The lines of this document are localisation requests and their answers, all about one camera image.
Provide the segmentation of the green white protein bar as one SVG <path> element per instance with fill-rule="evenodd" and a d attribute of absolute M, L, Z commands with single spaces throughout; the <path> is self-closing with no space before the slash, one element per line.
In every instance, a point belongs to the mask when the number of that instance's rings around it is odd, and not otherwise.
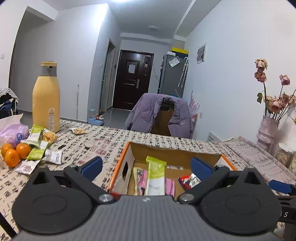
<path fill-rule="evenodd" d="M 147 185 L 145 188 L 146 196 L 165 195 L 165 169 L 167 163 L 160 159 L 147 156 Z"/>

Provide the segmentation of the red silver snack packet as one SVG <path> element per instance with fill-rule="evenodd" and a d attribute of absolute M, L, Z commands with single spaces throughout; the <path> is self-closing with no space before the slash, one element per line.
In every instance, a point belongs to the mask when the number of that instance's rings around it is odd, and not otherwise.
<path fill-rule="evenodd" d="M 178 182 L 182 188 L 187 191 L 198 185 L 201 181 L 195 174 L 192 173 L 191 175 L 179 177 Z"/>

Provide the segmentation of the pink knitted table runner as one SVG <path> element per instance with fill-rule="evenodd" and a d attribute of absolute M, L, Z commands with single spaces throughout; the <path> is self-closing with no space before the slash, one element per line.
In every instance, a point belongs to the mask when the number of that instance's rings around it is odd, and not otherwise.
<path fill-rule="evenodd" d="M 218 145 L 229 149 L 232 154 L 240 157 L 245 164 L 255 167 L 266 181 L 276 180 L 295 184 L 295 174 L 267 151 L 246 138 L 230 138 L 218 143 Z"/>

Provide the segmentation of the white snack packet on table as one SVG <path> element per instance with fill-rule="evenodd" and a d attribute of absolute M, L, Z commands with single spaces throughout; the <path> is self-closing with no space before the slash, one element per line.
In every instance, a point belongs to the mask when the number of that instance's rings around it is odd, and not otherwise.
<path fill-rule="evenodd" d="M 45 155 L 42 159 L 45 162 L 50 162 L 56 165 L 62 164 L 62 151 L 45 150 Z"/>

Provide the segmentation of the orange cardboard snack box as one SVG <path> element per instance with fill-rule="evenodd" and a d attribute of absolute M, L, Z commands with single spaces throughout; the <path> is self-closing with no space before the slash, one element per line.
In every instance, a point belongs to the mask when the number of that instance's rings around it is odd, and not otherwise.
<path fill-rule="evenodd" d="M 198 171 L 201 171 L 202 175 L 206 174 L 206 171 L 194 158 L 201 159 L 211 166 L 225 165 L 232 171 L 237 170 L 223 154 L 196 153 L 128 142 L 119 157 L 107 191 L 115 198 L 119 198 L 121 195 L 135 194 L 133 168 L 147 170 L 147 156 L 166 162 L 165 177 L 175 182 L 174 198 L 185 192 L 178 182 L 178 178 L 192 173 L 196 174 Z"/>

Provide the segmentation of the pink snack packet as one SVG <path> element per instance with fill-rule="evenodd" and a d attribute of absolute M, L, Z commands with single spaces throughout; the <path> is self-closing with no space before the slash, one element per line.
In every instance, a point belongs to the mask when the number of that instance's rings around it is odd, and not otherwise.
<path fill-rule="evenodd" d="M 147 184 L 147 170 L 133 168 L 133 177 L 135 181 L 134 195 L 143 196 Z M 175 196 L 175 182 L 169 178 L 165 178 L 165 195 Z"/>

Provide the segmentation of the small snack packet far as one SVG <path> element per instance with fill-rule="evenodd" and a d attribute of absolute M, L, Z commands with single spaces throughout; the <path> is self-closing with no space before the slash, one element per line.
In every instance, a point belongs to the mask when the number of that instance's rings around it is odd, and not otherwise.
<path fill-rule="evenodd" d="M 75 135 L 87 134 L 87 131 L 83 128 L 71 128 L 70 131 L 73 132 Z"/>

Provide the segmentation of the pink textured vase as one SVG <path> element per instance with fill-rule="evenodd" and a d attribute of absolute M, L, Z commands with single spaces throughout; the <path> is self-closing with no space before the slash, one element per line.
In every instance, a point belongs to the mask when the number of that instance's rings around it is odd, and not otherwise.
<path fill-rule="evenodd" d="M 272 148 L 278 133 L 279 124 L 279 121 L 267 116 L 263 116 L 258 129 L 258 133 L 256 135 L 257 145 L 267 151 L 269 154 L 272 153 Z"/>

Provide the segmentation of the orange mandarin back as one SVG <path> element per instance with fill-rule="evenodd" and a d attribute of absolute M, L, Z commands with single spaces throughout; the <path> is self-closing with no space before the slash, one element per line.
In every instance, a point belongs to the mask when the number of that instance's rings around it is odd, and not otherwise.
<path fill-rule="evenodd" d="M 28 156 L 28 154 L 31 152 L 31 147 L 30 145 L 26 143 L 19 143 L 16 146 L 16 151 L 20 157 L 20 159 L 24 160 Z"/>

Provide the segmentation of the orange mandarin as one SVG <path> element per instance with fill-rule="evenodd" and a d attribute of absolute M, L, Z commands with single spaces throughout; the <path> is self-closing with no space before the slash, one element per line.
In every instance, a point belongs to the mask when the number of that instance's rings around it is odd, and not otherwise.
<path fill-rule="evenodd" d="M 16 150 L 9 149 L 6 151 L 4 161 L 10 168 L 15 168 L 20 162 L 20 156 Z"/>
<path fill-rule="evenodd" d="M 1 147 L 1 155 L 5 157 L 5 154 L 8 150 L 13 149 L 14 147 L 10 143 L 5 143 Z"/>
<path fill-rule="evenodd" d="M 24 160 L 28 156 L 28 154 L 31 152 L 31 147 L 30 145 L 26 143 L 19 143 L 16 146 L 16 151 L 20 157 L 20 159 Z"/>

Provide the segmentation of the orange mandarin front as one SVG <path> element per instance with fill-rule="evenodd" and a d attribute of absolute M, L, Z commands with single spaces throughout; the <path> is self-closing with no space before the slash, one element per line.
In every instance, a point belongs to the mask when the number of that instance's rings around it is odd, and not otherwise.
<path fill-rule="evenodd" d="M 4 161 L 10 168 L 15 168 L 20 162 L 20 156 L 16 150 L 9 149 L 6 151 Z"/>

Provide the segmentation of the purple jacket on chair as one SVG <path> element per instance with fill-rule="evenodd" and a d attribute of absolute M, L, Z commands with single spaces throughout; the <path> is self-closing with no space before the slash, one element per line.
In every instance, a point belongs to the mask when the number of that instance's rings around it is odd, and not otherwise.
<path fill-rule="evenodd" d="M 193 123 L 188 103 L 178 97 L 145 93 L 129 113 L 125 129 L 177 138 L 191 138 Z"/>

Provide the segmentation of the purple tissue pack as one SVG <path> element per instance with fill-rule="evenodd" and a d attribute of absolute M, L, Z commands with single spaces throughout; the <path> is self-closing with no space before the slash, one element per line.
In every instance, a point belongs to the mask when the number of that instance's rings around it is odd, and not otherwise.
<path fill-rule="evenodd" d="M 21 140 L 26 139 L 29 136 L 29 128 L 26 125 L 21 123 L 12 124 L 1 131 L 1 147 L 4 144 L 11 144 L 13 147 L 16 147 Z"/>

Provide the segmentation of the grey refrigerator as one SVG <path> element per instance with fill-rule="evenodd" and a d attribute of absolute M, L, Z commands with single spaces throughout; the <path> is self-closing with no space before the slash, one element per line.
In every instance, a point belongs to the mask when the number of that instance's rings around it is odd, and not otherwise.
<path fill-rule="evenodd" d="M 168 51 L 164 55 L 161 65 L 158 94 L 182 98 L 188 67 L 189 59 L 187 54 Z"/>

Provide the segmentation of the wall poster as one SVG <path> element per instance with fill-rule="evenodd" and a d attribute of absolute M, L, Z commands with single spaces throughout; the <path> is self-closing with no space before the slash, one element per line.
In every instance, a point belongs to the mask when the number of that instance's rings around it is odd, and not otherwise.
<path fill-rule="evenodd" d="M 206 54 L 206 44 L 202 45 L 197 51 L 196 61 L 197 64 L 203 63 L 205 61 Z"/>

